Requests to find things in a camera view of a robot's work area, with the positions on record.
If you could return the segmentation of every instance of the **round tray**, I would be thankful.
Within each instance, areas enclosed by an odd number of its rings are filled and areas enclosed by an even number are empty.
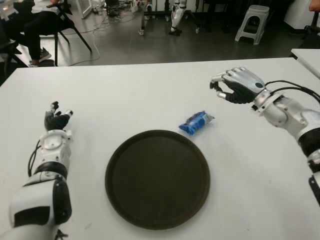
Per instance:
[[[125,141],[112,155],[105,189],[128,222],[163,230],[189,220],[204,204],[210,186],[205,157],[172,131],[151,130]]]

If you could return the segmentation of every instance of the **white stool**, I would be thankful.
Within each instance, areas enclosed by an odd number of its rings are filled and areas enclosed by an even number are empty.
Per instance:
[[[261,5],[251,5],[245,14],[242,25],[239,28],[238,33],[236,34],[234,40],[239,42],[239,39],[241,37],[247,37],[247,38],[254,39],[253,44],[258,45],[265,32],[265,26],[267,23],[268,15],[269,15],[269,7],[261,6]],[[245,28],[251,17],[258,17],[260,19],[259,26],[256,33],[245,32]]]

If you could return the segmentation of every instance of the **blue snack package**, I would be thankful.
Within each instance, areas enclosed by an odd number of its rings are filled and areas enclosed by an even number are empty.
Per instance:
[[[199,129],[202,129],[206,124],[210,123],[214,119],[205,111],[198,112],[190,117],[185,124],[179,126],[179,128],[191,136],[193,136]]]

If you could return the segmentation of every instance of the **concrete floor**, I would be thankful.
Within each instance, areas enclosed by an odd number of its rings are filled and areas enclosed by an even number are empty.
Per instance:
[[[234,26],[230,33],[224,33],[221,30],[219,14],[212,21],[211,33],[201,29],[200,33],[196,34],[193,22],[183,19],[180,24],[183,33],[175,37],[168,35],[169,22],[155,19],[147,22],[145,35],[140,36],[138,30],[141,14],[137,12],[132,15],[129,12],[123,19],[125,22],[108,23],[113,20],[93,13],[82,20],[77,8],[73,7],[71,18],[80,32],[87,32],[82,35],[93,52],[90,54],[79,37],[68,29],[64,32],[70,45],[60,37],[58,65],[70,66],[78,62],[81,63],[77,65],[119,65],[288,57],[291,49],[302,43],[300,34],[292,34],[282,25],[267,27],[260,45],[254,46],[253,41],[243,38],[240,42],[235,42],[238,27]],[[41,44],[52,54],[53,59],[53,37],[42,38]],[[23,52],[20,58],[28,62],[28,49],[23,46],[19,49]],[[53,66],[53,61],[46,61],[43,65]]]

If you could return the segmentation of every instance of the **white robotic arm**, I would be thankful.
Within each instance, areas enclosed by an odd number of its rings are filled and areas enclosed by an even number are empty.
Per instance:
[[[224,82],[233,93],[223,92],[219,82]],[[287,81],[295,87],[270,91],[258,76],[244,67],[235,67],[214,76],[210,88],[217,96],[235,104],[253,102],[252,109],[277,128],[287,130],[298,142],[313,172],[310,187],[320,205],[320,112],[308,109],[297,101],[278,93],[279,90],[295,89],[313,96],[320,103],[320,95],[314,91]]]
[[[61,115],[56,112],[58,102],[45,113],[47,130],[28,166],[29,179],[10,203],[9,219],[12,230],[0,236],[1,240],[54,240],[66,237],[58,227],[68,221],[72,214],[67,175],[71,155],[70,131],[64,131],[72,111]]]

